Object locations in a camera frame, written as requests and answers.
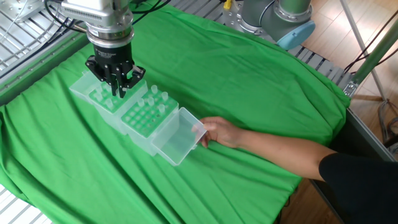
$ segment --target green backdrop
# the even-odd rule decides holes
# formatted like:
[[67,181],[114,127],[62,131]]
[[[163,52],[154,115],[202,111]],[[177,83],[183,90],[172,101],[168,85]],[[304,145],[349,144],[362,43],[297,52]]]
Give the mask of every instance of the green backdrop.
[[[255,36],[172,7],[135,26],[145,79],[197,118],[328,144],[349,98],[329,79]],[[0,107],[0,183],[54,223],[272,223],[300,177],[212,142],[178,167],[108,126],[69,87],[79,50]]]

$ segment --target wire rack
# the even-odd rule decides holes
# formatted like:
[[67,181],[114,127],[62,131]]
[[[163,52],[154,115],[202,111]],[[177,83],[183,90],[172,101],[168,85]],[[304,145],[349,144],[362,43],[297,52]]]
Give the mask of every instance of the wire rack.
[[13,64],[18,64],[30,52],[38,49],[60,27],[45,10],[21,23],[12,23],[14,18],[5,10],[7,9],[0,7],[0,77],[2,71],[11,69]]

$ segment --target black sleeve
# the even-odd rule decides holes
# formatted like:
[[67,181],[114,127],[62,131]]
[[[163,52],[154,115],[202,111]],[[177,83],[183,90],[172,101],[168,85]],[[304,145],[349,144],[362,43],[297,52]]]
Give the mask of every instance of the black sleeve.
[[398,163],[336,153],[322,159],[319,173],[350,223],[398,223]]

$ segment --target wooden floor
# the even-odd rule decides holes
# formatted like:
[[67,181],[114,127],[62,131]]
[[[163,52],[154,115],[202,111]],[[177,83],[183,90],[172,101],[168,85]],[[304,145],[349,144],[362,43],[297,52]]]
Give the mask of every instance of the wooden floor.
[[[398,0],[348,0],[349,7],[361,32],[365,44],[368,44],[380,28],[398,10]],[[304,46],[313,52],[331,60],[335,65],[345,68],[360,53],[359,45],[348,23],[340,0],[312,0],[313,20],[317,28]],[[386,30],[377,38],[377,44]],[[398,42],[392,52],[398,48]],[[351,71],[356,71],[357,63]],[[398,54],[376,68],[386,97],[398,105]],[[351,109],[364,121],[370,130],[382,140],[381,128],[377,116],[380,105],[380,93],[370,75],[360,86],[351,102]],[[398,115],[387,111],[386,121]],[[281,224],[335,224],[339,223],[326,203],[308,180],[303,180],[291,203],[282,211]]]

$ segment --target human arm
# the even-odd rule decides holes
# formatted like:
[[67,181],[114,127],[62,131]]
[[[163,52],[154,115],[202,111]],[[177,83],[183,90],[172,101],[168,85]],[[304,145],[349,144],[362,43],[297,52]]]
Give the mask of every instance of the human arm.
[[205,147],[214,140],[228,147],[245,149],[309,179],[323,180],[319,164],[324,157],[335,153],[309,140],[244,130],[221,117],[203,118],[201,122],[208,131],[201,140]]

